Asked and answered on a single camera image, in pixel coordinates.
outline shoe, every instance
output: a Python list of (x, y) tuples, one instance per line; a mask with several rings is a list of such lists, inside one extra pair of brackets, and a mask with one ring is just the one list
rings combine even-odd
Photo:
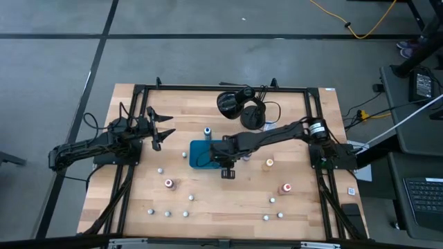
[(415, 40), (408, 40), (408, 41), (399, 41), (397, 42), (397, 48), (405, 49), (405, 48), (418, 48), (420, 46), (420, 43)]
[(401, 49), (400, 55), (405, 59), (409, 59), (411, 56), (413, 56), (415, 51), (416, 51), (416, 49), (413, 49), (413, 48)]

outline concrete floor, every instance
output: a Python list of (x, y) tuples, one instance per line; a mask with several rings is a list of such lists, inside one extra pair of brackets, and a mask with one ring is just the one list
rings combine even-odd
[[(371, 29), (389, 6), (345, 0), (318, 2), (351, 21), (358, 33)], [(415, 4), (428, 21), (433, 10), (427, 1)], [(111, 0), (3, 0), (0, 33), (101, 33), (110, 7)], [(118, 4), (111, 33), (347, 34), (347, 30), (341, 21), (308, 0), (131, 0)], [(398, 3), (375, 33), (417, 34), (419, 28), (408, 6)], [(395, 42), (108, 40), (87, 111), (102, 124), (115, 83), (153, 84), (156, 76), (164, 84), (214, 85), (225, 81), (260, 85), (276, 77), (280, 86), (334, 87), (342, 111), (347, 111), (374, 96), (371, 86), (379, 81), (380, 66), (403, 61)], [(0, 151), (28, 159), (25, 167), (0, 167), (0, 241), (28, 239), (35, 231), (52, 176), (46, 155), (66, 138), (97, 45), (97, 39), (0, 39), (0, 114), (12, 121), (0, 122)], [(432, 59), (426, 63), (435, 65)], [(365, 110), (371, 113), (387, 106), (382, 95)], [(390, 118), (374, 120), (351, 129), (347, 136), (365, 142), (390, 125)], [(82, 125), (78, 140), (91, 136), (93, 130)], [(91, 159), (77, 162), (67, 175), (85, 178), (91, 164)], [(65, 180), (49, 237), (75, 234), (83, 200), (84, 183)], [(363, 208), (370, 235), (376, 241), (443, 247), (443, 243), (414, 240), (405, 232), (393, 230), (389, 221), (395, 215), (389, 201), (363, 198)]]

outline wooden tabletop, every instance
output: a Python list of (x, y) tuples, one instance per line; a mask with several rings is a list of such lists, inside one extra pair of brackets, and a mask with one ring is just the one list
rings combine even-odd
[[(116, 84), (106, 123), (118, 117), (120, 102), (129, 107), (133, 89), (133, 84)], [(346, 142), (335, 90), (319, 89), (319, 92), (323, 117), (329, 129), (339, 141)], [(239, 119), (229, 120), (221, 115), (215, 101), (218, 94), (217, 91), (149, 92), (147, 105), (159, 115), (174, 117), (158, 123), (159, 131), (171, 128), (176, 131), (164, 141), (161, 151), (154, 151), (150, 138), (145, 139), (141, 161), (134, 172), (124, 235), (324, 240), (315, 172), (309, 161), (308, 146), (303, 141), (288, 140), (260, 148), (253, 153), (250, 161), (235, 163), (234, 180), (221, 179), (220, 169), (195, 170), (189, 166), (189, 157), (182, 157), (183, 152), (189, 154), (192, 140), (204, 139), (205, 127), (212, 129), (213, 139), (247, 131)], [(280, 104), (282, 114), (278, 127), (306, 116), (301, 93), (267, 93), (265, 101)], [(311, 105), (315, 115), (313, 99)], [(277, 106), (267, 104), (266, 119), (275, 120), (277, 117)], [(274, 166), (271, 171), (263, 172), (261, 165), (268, 158), (274, 159)], [(158, 168), (162, 168), (164, 173), (159, 174)], [(89, 228), (108, 204), (115, 172), (115, 165), (106, 165), (92, 177), (78, 232)], [(357, 203), (363, 214), (355, 179), (345, 170), (334, 172), (340, 203)], [(168, 178), (177, 183), (175, 191), (164, 186)], [(279, 196), (277, 189), (284, 183), (292, 185), (291, 194)], [(354, 196), (347, 194), (349, 187), (356, 190)], [(188, 200), (190, 194), (195, 197), (194, 201)], [(269, 203), (271, 197), (275, 198), (274, 204)], [(334, 211), (329, 205), (328, 208), (332, 232), (337, 237)], [(155, 210), (155, 213), (148, 214), (149, 209)], [(166, 217), (166, 211), (172, 215)], [(184, 211), (189, 213), (188, 217), (183, 216)], [(277, 217), (279, 212), (284, 215), (281, 219)], [(112, 231), (116, 230), (119, 213), (118, 206)], [(263, 221), (264, 215), (269, 215), (270, 220)]]

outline yellow cable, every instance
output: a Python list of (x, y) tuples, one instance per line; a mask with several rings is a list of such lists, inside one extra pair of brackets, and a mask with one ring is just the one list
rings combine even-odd
[(372, 116), (372, 117), (370, 117), (370, 118), (386, 118), (386, 117), (388, 117), (388, 116), (390, 116), (390, 113), (383, 114), (383, 115), (380, 115), (380, 116)]
[[(322, 6), (320, 6), (318, 3), (314, 2), (313, 0), (310, 0), (310, 1), (311, 1), (311, 3), (317, 5), (317, 7), (319, 7), (321, 10), (323, 10), (327, 14), (329, 14), (329, 15), (331, 15), (333, 17), (336, 17), (336, 18), (340, 19), (341, 21), (343, 21), (345, 24), (347, 24), (347, 21), (344, 20), (342, 17), (340, 17), (338, 15), (335, 15), (334, 13), (331, 13), (331, 12), (325, 10)], [(365, 39), (366, 37), (368, 37), (380, 25), (380, 23), (383, 21), (383, 19), (385, 19), (386, 15), (388, 15), (388, 13), (392, 9), (392, 7), (394, 7), (396, 2), (397, 2), (397, 0), (393, 1), (393, 3), (389, 6), (389, 9), (386, 11), (386, 13), (380, 18), (379, 22), (377, 22), (377, 24), (375, 24), (374, 28), (372, 28), (372, 30), (370, 30), (368, 34), (360, 37), (360, 36), (355, 34), (355, 32), (351, 28), (351, 25), (349, 25), (347, 28), (351, 31), (351, 33), (355, 36), (355, 38), (357, 38), (357, 39)]]

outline keyboard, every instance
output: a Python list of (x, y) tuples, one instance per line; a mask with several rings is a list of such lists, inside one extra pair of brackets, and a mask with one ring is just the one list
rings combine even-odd
[(405, 178), (404, 184), (415, 222), (443, 231), (443, 178)]

